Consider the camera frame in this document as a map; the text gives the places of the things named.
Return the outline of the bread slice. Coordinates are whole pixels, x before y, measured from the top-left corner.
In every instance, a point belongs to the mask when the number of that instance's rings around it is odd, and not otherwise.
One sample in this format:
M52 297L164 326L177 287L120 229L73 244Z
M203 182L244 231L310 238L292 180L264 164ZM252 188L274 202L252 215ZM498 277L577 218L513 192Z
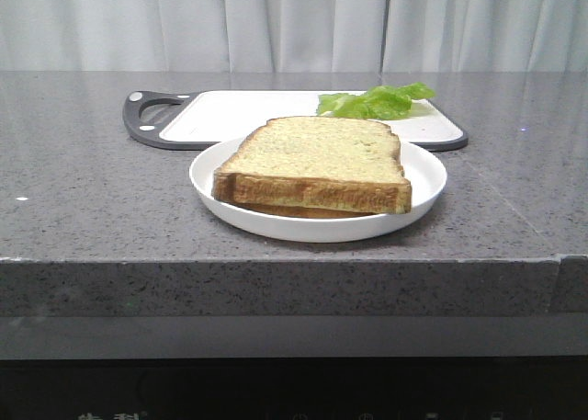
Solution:
M304 208L304 207L290 207L290 206L275 206L266 204L254 204L254 203L238 203L235 207L252 210L255 212L277 215L290 218L303 218L303 219L343 219L343 218L355 218L372 216L372 213L368 212L354 212L347 210L328 210L318 208Z
M214 171L211 195L233 205L372 214L412 208L399 137L388 125L366 119L271 119Z

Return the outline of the green lettuce leaf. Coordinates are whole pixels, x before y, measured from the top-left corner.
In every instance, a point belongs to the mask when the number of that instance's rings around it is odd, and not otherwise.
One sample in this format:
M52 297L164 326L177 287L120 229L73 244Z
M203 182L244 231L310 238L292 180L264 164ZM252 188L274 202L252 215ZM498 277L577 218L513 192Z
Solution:
M409 116L414 100L433 96L435 91L421 82L404 86L378 85L359 95L321 94L316 114L351 119L404 119Z

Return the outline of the white round plate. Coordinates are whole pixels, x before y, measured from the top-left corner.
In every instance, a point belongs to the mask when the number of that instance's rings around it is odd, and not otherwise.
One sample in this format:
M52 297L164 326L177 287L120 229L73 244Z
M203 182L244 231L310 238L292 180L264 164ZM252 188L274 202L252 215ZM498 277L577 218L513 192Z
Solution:
M421 219L434 205L447 182L447 170L432 153L401 142L401 164L412 184L412 210L405 214L376 214L356 218L304 219L264 214L223 203L211 196L213 172L241 144L237 138L212 145L188 169L189 178L208 210L226 223L278 240L303 243L342 243L392 233Z

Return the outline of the grey-white curtain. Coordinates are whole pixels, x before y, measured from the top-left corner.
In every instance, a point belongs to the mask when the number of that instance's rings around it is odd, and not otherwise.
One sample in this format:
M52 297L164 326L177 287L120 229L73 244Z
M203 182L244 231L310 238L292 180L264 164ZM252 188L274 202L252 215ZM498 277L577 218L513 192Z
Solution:
M587 0L1 0L1 66L583 72Z

